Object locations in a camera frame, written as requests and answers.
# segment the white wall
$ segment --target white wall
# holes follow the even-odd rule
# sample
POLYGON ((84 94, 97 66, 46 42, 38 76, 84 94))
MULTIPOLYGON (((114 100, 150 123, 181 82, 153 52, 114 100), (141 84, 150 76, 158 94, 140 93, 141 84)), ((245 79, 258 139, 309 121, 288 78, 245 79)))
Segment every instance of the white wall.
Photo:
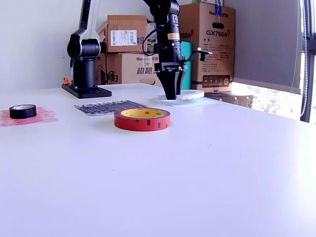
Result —
MULTIPOLYGON (((81 0, 1 1, 0 93, 56 88, 63 76, 70 77, 67 44, 78 28, 81 4, 81 0)), ((142 0, 101 0, 97 28, 110 14, 144 14, 152 19, 142 0)))

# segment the double-sided tape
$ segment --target double-sided tape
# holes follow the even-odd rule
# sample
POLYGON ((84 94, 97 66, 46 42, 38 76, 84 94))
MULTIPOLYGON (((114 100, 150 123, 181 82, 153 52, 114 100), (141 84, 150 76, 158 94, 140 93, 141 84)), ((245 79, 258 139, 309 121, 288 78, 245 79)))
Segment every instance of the double-sided tape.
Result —
POLYGON ((141 108, 114 112, 116 127, 138 132, 159 131, 170 126, 170 112, 160 109, 141 108))
POLYGON ((10 118, 27 119, 37 115, 35 105, 16 105, 9 108, 10 118))

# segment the robotic arm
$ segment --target robotic arm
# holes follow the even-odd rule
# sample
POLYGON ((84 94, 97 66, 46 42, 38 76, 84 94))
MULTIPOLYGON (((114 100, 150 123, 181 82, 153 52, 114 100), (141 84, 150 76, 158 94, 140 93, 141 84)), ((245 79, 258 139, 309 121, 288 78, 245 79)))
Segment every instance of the robotic arm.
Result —
MULTIPOLYGON (((155 71, 168 100, 174 100, 181 93, 185 75, 184 66, 201 53, 201 61, 209 52, 194 51, 188 60, 181 56, 178 15, 180 6, 176 0, 144 0, 153 15, 158 38, 159 63, 155 71)), ((101 51, 100 38, 96 32, 100 0, 83 0, 79 29, 74 32, 67 47, 72 60, 72 85, 62 87, 78 98, 111 96, 110 91, 95 85, 95 60, 101 51)))
POLYGON ((144 0, 149 6, 150 13, 155 19, 159 63, 155 64, 155 71, 161 81, 168 100, 176 99, 181 94, 181 85, 185 75, 184 65, 192 61, 197 53, 201 54, 201 61, 210 52, 200 48, 194 51, 188 60, 181 56, 178 15, 180 6, 176 0, 144 0))

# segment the red tape roll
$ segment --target red tape roll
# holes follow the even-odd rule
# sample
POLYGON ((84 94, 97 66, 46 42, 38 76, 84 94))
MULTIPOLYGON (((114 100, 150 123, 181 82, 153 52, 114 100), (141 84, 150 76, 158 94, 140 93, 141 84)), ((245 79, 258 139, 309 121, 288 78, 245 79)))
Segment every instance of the red tape roll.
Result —
POLYGON ((118 128, 129 131, 159 131, 170 126, 170 112, 152 108, 116 111, 114 124, 118 128))

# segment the blue tape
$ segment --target blue tape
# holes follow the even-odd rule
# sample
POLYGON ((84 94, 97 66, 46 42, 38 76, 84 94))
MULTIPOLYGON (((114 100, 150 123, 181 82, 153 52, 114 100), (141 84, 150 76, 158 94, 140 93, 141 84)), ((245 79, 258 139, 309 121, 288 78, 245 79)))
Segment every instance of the blue tape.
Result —
POLYGON ((215 16, 220 16, 220 17, 223 16, 221 5, 215 5, 215 16))

